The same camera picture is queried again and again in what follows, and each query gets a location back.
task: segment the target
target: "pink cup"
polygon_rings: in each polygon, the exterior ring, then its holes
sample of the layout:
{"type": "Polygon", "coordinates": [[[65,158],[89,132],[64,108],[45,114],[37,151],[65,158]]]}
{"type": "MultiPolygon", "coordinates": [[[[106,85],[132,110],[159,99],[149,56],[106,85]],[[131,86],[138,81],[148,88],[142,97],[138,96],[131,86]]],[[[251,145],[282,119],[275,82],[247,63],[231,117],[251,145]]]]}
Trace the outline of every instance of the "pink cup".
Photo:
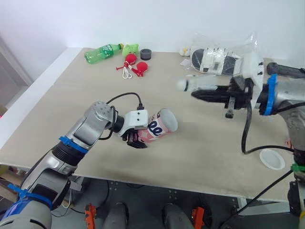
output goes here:
{"type": "Polygon", "coordinates": [[[139,140],[142,142],[152,142],[177,129],[178,123],[175,115],[169,109],[163,108],[149,118],[147,129],[138,130],[139,140]]]}

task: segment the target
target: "black cable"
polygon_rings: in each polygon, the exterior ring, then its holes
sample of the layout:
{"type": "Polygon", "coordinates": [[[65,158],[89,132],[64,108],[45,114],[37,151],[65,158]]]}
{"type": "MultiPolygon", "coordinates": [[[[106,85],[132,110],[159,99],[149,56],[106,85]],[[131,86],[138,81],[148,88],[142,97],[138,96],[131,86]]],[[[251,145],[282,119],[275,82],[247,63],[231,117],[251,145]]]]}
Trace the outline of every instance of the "black cable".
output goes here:
{"type": "Polygon", "coordinates": [[[78,210],[75,210],[74,208],[70,208],[72,211],[75,211],[77,213],[80,213],[80,214],[85,214],[85,212],[82,212],[82,211],[78,211],[78,210]]]}
{"type": "Polygon", "coordinates": [[[106,198],[104,199],[104,201],[96,208],[97,210],[98,210],[99,208],[101,208],[101,207],[106,203],[106,201],[107,201],[107,199],[108,199],[108,196],[109,196],[109,181],[106,180],[106,182],[107,182],[107,195],[106,195],[106,198]]]}
{"type": "Polygon", "coordinates": [[[113,109],[113,116],[112,116],[112,126],[111,126],[111,130],[110,130],[110,133],[107,137],[100,137],[99,140],[107,140],[111,137],[112,133],[113,133],[113,128],[114,128],[114,125],[115,125],[115,107],[114,106],[111,106],[110,108],[113,109]]]}
{"type": "Polygon", "coordinates": [[[248,154],[246,151],[246,141],[247,141],[247,136],[248,132],[250,129],[251,125],[251,120],[252,120],[252,106],[250,100],[247,103],[247,118],[246,118],[246,123],[244,125],[244,131],[243,131],[243,136],[242,136],[242,152],[244,154],[248,154]]]}
{"type": "Polygon", "coordinates": [[[72,204],[72,202],[73,202],[73,192],[72,192],[72,189],[70,190],[70,192],[71,192],[71,198],[69,198],[70,204],[69,204],[69,206],[66,208],[65,213],[63,213],[63,214],[60,215],[60,216],[56,216],[56,215],[54,215],[53,213],[51,213],[53,216],[55,216],[55,217],[57,217],[57,218],[60,218],[60,217],[63,217],[63,216],[65,216],[65,215],[67,214],[67,212],[68,212],[68,210],[69,210],[69,208],[70,208],[70,206],[71,206],[71,204],[72,204]]]}
{"type": "Polygon", "coordinates": [[[249,132],[249,129],[250,129],[251,119],[252,119],[252,107],[251,107],[250,101],[248,101],[248,103],[247,103],[247,118],[246,118],[246,123],[244,125],[244,131],[243,131],[243,137],[242,137],[242,152],[244,154],[249,154],[249,153],[252,153],[256,150],[267,149],[267,148],[284,149],[284,150],[287,150],[287,151],[290,151],[290,152],[294,152],[293,149],[290,149],[288,147],[274,146],[274,145],[259,146],[259,147],[255,147],[253,149],[250,149],[250,150],[246,151],[246,141],[247,141],[247,136],[248,136],[248,132],[249,132]]]}
{"type": "Polygon", "coordinates": [[[142,188],[145,186],[145,185],[137,185],[137,184],[129,184],[129,183],[126,183],[126,185],[131,188],[142,188]]]}
{"type": "Polygon", "coordinates": [[[280,112],[283,112],[283,111],[290,110],[290,109],[292,109],[292,108],[299,107],[299,106],[305,106],[305,102],[298,103],[298,104],[293,104],[293,105],[289,105],[289,106],[284,107],[284,108],[282,108],[282,109],[278,109],[278,110],[276,111],[276,114],[277,114],[277,113],[280,113],[280,112]]]}
{"type": "Polygon", "coordinates": [[[85,211],[78,211],[78,210],[75,210],[74,208],[70,208],[72,211],[75,211],[77,213],[80,213],[80,214],[85,214],[85,211]]]}
{"type": "MultiPolygon", "coordinates": [[[[99,208],[101,208],[101,207],[106,203],[106,201],[107,201],[107,199],[108,199],[108,196],[109,196],[109,181],[106,180],[106,182],[107,182],[107,195],[106,195],[106,198],[103,200],[103,202],[102,202],[98,207],[96,207],[97,210],[98,210],[99,208]]],[[[75,212],[77,212],[77,213],[80,213],[80,214],[85,214],[85,212],[78,211],[78,210],[73,209],[73,208],[71,208],[71,210],[72,210],[72,211],[75,211],[75,212]]]]}
{"type": "Polygon", "coordinates": [[[118,95],[118,96],[116,96],[116,97],[113,97],[113,98],[112,98],[111,100],[109,100],[106,104],[109,104],[109,103],[111,103],[113,100],[115,100],[115,99],[117,99],[117,98],[120,98],[120,97],[122,97],[122,96],[125,96],[125,95],[129,95],[129,94],[134,94],[135,96],[137,96],[137,97],[138,97],[138,100],[139,100],[139,106],[140,106],[140,104],[141,104],[141,106],[142,106],[141,98],[140,98],[140,96],[139,96],[136,92],[127,92],[127,93],[120,94],[120,95],[118,95]]]}
{"type": "Polygon", "coordinates": [[[290,174],[292,174],[293,171],[289,170],[287,173],[285,173],[284,175],[282,175],[280,178],[278,178],[275,182],[273,182],[272,184],[270,184],[268,187],[266,187],[263,191],[261,191],[256,197],[254,197],[253,199],[251,199],[249,201],[249,203],[247,203],[243,208],[239,209],[237,212],[235,212],[234,214],[232,214],[229,218],[227,218],[223,223],[220,224],[220,226],[218,227],[218,229],[220,229],[226,222],[229,221],[230,218],[232,218],[234,215],[237,215],[239,213],[241,213],[242,211],[244,211],[247,207],[249,207],[250,204],[252,204],[254,201],[256,201],[258,198],[260,198],[265,192],[267,192],[269,189],[271,189],[274,185],[276,185],[277,183],[279,183],[281,180],[285,179],[287,176],[289,176],[290,174]]]}

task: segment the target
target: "white table edge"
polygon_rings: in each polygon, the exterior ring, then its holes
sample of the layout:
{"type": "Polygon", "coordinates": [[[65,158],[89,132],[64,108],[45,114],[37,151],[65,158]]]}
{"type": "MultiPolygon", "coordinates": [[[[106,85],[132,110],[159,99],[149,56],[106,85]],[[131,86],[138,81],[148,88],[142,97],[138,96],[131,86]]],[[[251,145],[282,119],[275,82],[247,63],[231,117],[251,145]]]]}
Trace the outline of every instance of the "white table edge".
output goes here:
{"type": "Polygon", "coordinates": [[[0,118],[0,149],[81,50],[67,48],[0,118]]]}

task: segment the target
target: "bottle label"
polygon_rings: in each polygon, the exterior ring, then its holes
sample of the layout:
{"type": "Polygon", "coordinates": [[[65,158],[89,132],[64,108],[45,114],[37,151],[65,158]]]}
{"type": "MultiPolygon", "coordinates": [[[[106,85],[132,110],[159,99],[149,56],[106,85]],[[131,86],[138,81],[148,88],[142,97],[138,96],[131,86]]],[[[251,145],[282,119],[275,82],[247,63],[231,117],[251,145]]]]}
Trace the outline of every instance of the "bottle label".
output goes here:
{"type": "Polygon", "coordinates": [[[102,47],[102,52],[105,54],[105,58],[113,56],[113,49],[109,44],[102,47]]]}

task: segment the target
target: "soda bottle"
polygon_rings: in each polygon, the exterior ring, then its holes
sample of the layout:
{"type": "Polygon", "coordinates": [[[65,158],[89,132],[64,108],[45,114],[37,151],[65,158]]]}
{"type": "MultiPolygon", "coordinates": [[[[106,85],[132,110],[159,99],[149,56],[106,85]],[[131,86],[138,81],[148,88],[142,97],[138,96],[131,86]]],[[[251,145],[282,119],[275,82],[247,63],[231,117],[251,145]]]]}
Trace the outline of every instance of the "soda bottle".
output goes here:
{"type": "Polygon", "coordinates": [[[107,44],[98,49],[86,52],[84,56],[88,63],[96,63],[113,56],[119,50],[123,49],[123,47],[123,44],[107,44]]]}

